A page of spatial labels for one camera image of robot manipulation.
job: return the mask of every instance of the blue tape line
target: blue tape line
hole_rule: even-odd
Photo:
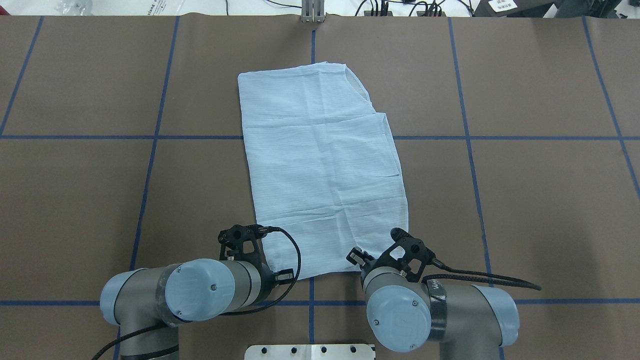
[[[476,196],[476,210],[478,212],[478,219],[480,220],[480,228],[482,231],[482,243],[484,246],[484,265],[486,272],[491,273],[491,260],[489,258],[489,245],[486,241],[486,231],[484,230],[484,216],[482,212],[482,204],[480,203],[480,193],[478,190],[478,182],[476,176],[476,164],[474,163],[473,150],[471,148],[471,137],[469,135],[469,124],[467,122],[467,109],[465,107],[465,98],[462,94],[462,81],[460,79],[460,68],[458,67],[458,54],[456,53],[456,39],[453,35],[453,22],[448,17],[449,21],[449,37],[451,38],[451,51],[453,53],[453,65],[456,69],[456,81],[458,82],[458,97],[460,98],[460,109],[462,111],[462,123],[465,127],[465,138],[467,140],[467,154],[469,157],[469,166],[471,167],[471,179],[474,184],[474,195]]]
[[[149,166],[147,168],[147,177],[145,179],[145,188],[142,193],[142,202],[140,204],[140,214],[138,215],[138,225],[136,226],[136,237],[133,242],[133,250],[131,252],[131,262],[129,263],[129,271],[134,270],[136,267],[136,258],[138,257],[138,247],[140,246],[140,235],[142,232],[142,218],[145,214],[145,208],[147,207],[147,195],[149,191],[149,181],[151,180],[151,171],[154,167],[154,159],[156,156],[156,149],[158,143],[158,135],[160,134],[160,125],[162,123],[162,114],[164,111],[164,100],[166,99],[166,89],[169,85],[169,75],[171,74],[171,64],[173,60],[173,51],[175,50],[175,39],[178,35],[178,25],[180,24],[180,17],[175,17],[175,25],[173,26],[173,38],[171,40],[171,49],[169,50],[169,60],[166,64],[166,73],[164,75],[164,85],[162,89],[162,97],[160,98],[160,107],[158,109],[158,118],[156,121],[156,132],[154,134],[154,143],[151,146],[151,155],[149,156]]]
[[[316,325],[314,323],[316,302],[316,278],[309,279],[309,343],[316,343]]]
[[[394,140],[464,140],[464,136],[413,136],[413,135],[399,135],[394,136]]]
[[[0,306],[100,306],[92,300],[0,300]]]
[[[316,300],[316,306],[365,306],[364,300]]]
[[[160,140],[242,140],[242,135],[159,135]]]
[[[120,327],[118,326],[118,334],[116,334],[116,339],[120,337]],[[120,343],[117,343],[113,350],[113,360],[118,360],[120,355]]]
[[[554,305],[554,304],[640,304],[640,299],[529,299],[514,300],[517,305]]]
[[[311,31],[311,63],[316,63],[316,29]]]
[[[0,135],[5,140],[243,140],[242,135]],[[492,136],[470,135],[471,140],[570,140],[618,141],[618,136]],[[397,135],[394,140],[466,140],[458,135]],[[625,141],[640,140],[640,136],[622,136]]]
[[[36,32],[33,33],[33,38],[31,39],[31,45],[29,46],[29,51],[27,51],[27,56],[25,56],[24,62],[22,62],[22,68],[20,69],[18,80],[15,82],[15,87],[13,88],[11,98],[9,99],[9,103],[7,104],[6,111],[4,112],[4,118],[2,119],[2,124],[0,124],[0,135],[2,135],[4,131],[4,127],[6,126],[6,122],[7,120],[9,120],[9,114],[11,113],[11,108],[13,107],[15,96],[18,94],[18,88],[20,88],[20,83],[22,82],[24,71],[27,69],[27,64],[29,63],[29,59],[31,58],[31,53],[33,52],[33,48],[36,45],[36,40],[38,39],[38,35],[40,34],[40,29],[42,28],[43,21],[44,21],[44,16],[41,16],[40,20],[38,21],[38,26],[36,27]]]
[[[587,36],[587,44],[589,45],[589,52],[591,53],[593,66],[596,69],[596,74],[598,75],[600,86],[602,87],[602,93],[604,94],[604,99],[607,101],[607,107],[609,108],[609,114],[611,114],[611,120],[613,120],[613,125],[616,128],[616,133],[618,134],[618,138],[620,139],[620,147],[622,148],[622,153],[625,155],[627,168],[629,169],[631,180],[634,183],[634,188],[636,188],[636,195],[638,199],[640,199],[640,186],[638,185],[636,172],[634,171],[633,165],[631,165],[631,159],[629,158],[629,153],[627,152],[627,146],[625,146],[625,141],[622,138],[622,132],[620,131],[620,126],[618,125],[618,119],[616,118],[616,113],[613,111],[613,105],[611,104],[611,99],[609,98],[609,92],[607,91],[607,87],[604,85],[604,80],[602,79],[602,74],[600,73],[600,67],[598,66],[598,60],[596,59],[596,53],[593,51],[593,44],[591,43],[591,35],[589,34],[589,27],[587,26],[587,18],[584,16],[582,17],[582,25],[584,26],[584,34]]]
[[[259,306],[269,305],[271,300],[265,300],[263,302],[259,302]],[[279,303],[275,304],[275,306],[309,306],[308,300],[282,300]]]
[[[3,135],[7,140],[151,140],[153,135]]]
[[[469,136],[471,140],[618,140],[615,136]]]
[[[518,305],[553,305],[553,304],[640,304],[640,298],[618,299],[519,299]],[[261,302],[260,306],[271,303]],[[365,306],[364,300],[315,300],[314,306]],[[308,300],[283,300],[276,306],[309,306]],[[92,300],[0,300],[0,306],[100,306],[99,301]]]

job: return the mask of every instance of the electrical cable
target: electrical cable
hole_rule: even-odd
[[[467,3],[465,3],[462,0],[458,0],[458,2],[462,3],[462,5],[464,5],[465,8],[467,8],[467,11],[469,12],[469,15],[471,15],[472,17],[474,16],[474,9],[473,9],[473,7],[471,7],[472,6],[471,0],[469,0],[469,5],[467,5]]]
[[[452,280],[461,280],[461,281],[470,281],[470,282],[484,282],[485,284],[513,286],[515,288],[542,290],[542,287],[540,287],[540,285],[532,284],[528,281],[513,282],[513,281],[505,281],[505,280],[484,279],[482,277],[464,276],[464,275],[434,274],[434,275],[425,276],[422,279],[422,281],[425,282],[427,280],[432,280],[432,279],[452,279]]]
[[[427,12],[427,9],[429,8],[429,4],[427,4],[426,1],[418,1],[417,3],[414,4],[413,8],[411,8],[411,11],[409,12],[409,16],[413,14],[413,11],[415,10],[415,8],[418,7],[418,5],[420,4],[424,4],[424,11]]]
[[[431,279],[452,279],[452,280],[462,280],[462,281],[472,281],[472,282],[477,281],[477,282],[484,282],[486,284],[514,286],[517,288],[529,288],[534,290],[542,290],[542,287],[540,287],[539,285],[533,284],[526,280],[518,279],[517,277],[489,274],[487,272],[480,272],[480,271],[454,269],[445,265],[442,261],[435,258],[432,260],[431,263],[437,268],[445,270],[446,272],[450,272],[453,274],[465,274],[465,275],[449,275],[449,274],[427,275],[422,279],[422,282],[426,282],[427,280],[431,280]],[[488,279],[483,279],[481,277],[468,276],[468,275],[484,276],[484,277],[487,277]]]
[[[262,307],[258,307],[256,309],[251,309],[251,310],[244,310],[244,311],[233,311],[233,312],[229,312],[229,313],[222,313],[220,315],[248,315],[248,314],[255,314],[258,313],[260,311],[269,309],[271,306],[274,306],[275,304],[279,303],[282,299],[284,299],[285,296],[287,296],[287,294],[291,291],[291,289],[293,288],[293,286],[296,284],[296,281],[298,281],[298,276],[300,275],[300,265],[302,262],[302,258],[300,255],[300,248],[298,247],[298,244],[296,243],[295,240],[293,240],[293,237],[291,237],[291,235],[289,235],[289,233],[287,231],[285,231],[284,229],[281,229],[279,227],[275,227],[275,226],[267,226],[267,233],[272,233],[274,231],[278,231],[280,233],[283,233],[284,236],[286,236],[289,241],[291,241],[291,243],[293,244],[293,247],[296,248],[296,254],[298,255],[298,268],[296,269],[296,275],[293,277],[293,281],[289,284],[289,287],[282,293],[282,295],[280,295],[280,297],[278,297],[277,299],[275,299],[274,301],[272,301],[271,303],[262,306]]]
[[[360,12],[360,9],[362,9],[362,5],[364,5],[364,3],[366,3],[367,0],[362,0],[362,2],[360,3],[360,6],[358,6],[358,9],[356,10],[356,14],[354,16],[358,16],[358,13]]]
[[[276,4],[276,5],[280,5],[280,6],[284,6],[286,8],[298,8],[298,9],[302,9],[302,6],[298,6],[298,5],[288,5],[288,4],[280,4],[280,3],[276,3],[275,1],[272,0],[265,0],[267,3],[271,3],[271,4]]]
[[[130,332],[129,334],[123,335],[119,338],[117,338],[116,340],[113,340],[112,342],[108,343],[107,345],[105,345],[102,349],[100,349],[100,351],[98,351],[92,358],[91,360],[97,360],[100,356],[102,356],[105,352],[107,352],[107,350],[109,350],[111,347],[113,347],[116,344],[119,344],[125,340],[131,339],[134,336],[138,336],[140,334],[144,334],[145,332],[149,332],[149,331],[153,331],[153,330],[158,330],[158,329],[162,329],[166,327],[166,325],[164,323],[159,323],[157,325],[153,325],[150,327],[146,327],[144,329],[140,329],[140,330],[136,330],[134,332]]]

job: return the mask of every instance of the white cloth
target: white cloth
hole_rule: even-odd
[[[300,279],[357,270],[354,246],[379,256],[389,231],[408,228],[391,130],[343,64],[317,63],[238,76],[244,148],[258,224],[280,226],[300,246]],[[279,233],[262,244],[274,270],[296,268]]]

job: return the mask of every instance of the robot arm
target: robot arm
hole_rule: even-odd
[[[491,275],[496,280],[431,275],[418,282],[427,265],[459,274],[484,273],[445,266],[422,240],[402,229],[393,229],[391,235],[395,244],[378,259],[357,247],[347,257],[362,269],[367,320],[378,341],[396,352],[415,350],[427,340],[438,341],[441,360],[499,359],[499,347],[513,344],[518,337],[520,320],[513,299],[498,288],[443,285],[435,278],[475,280],[536,290],[540,287],[501,275]],[[399,247],[404,250],[404,256],[393,258],[391,252]],[[412,260],[420,263],[416,272],[409,266]]]
[[[257,243],[272,231],[283,230],[235,225],[218,236],[219,261],[196,259],[112,277],[100,296],[105,320],[120,326],[122,334],[143,331],[122,342],[121,360],[178,359],[178,326],[218,315],[254,313],[282,299],[300,273],[300,252],[283,231],[298,251],[298,271],[295,276],[293,269],[272,272],[262,263]],[[289,284],[289,289],[270,305],[233,312],[262,302],[280,284]]]

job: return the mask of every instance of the white label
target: white label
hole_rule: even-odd
[[[489,1],[489,5],[491,5],[491,8],[497,13],[505,12],[507,10],[515,9],[518,7],[518,5],[513,2],[513,0],[491,0]]]

